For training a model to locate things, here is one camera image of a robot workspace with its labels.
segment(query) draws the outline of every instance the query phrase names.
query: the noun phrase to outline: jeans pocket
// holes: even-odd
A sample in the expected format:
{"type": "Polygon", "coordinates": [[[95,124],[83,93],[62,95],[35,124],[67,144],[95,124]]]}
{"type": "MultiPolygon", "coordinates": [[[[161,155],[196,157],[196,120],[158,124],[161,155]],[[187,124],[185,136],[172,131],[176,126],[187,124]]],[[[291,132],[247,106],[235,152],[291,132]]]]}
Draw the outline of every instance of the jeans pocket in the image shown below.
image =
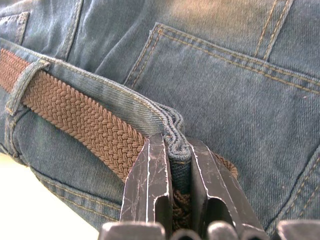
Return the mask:
{"type": "Polygon", "coordinates": [[[28,17],[28,12],[0,17],[1,38],[21,45],[23,42],[28,17]]]}
{"type": "Polygon", "coordinates": [[[125,85],[176,109],[188,137],[237,166],[265,228],[320,142],[319,79],[160,23],[125,85]]]}
{"type": "Polygon", "coordinates": [[[121,206],[54,180],[31,167],[38,180],[84,220],[99,230],[106,222],[117,222],[121,206]]]}

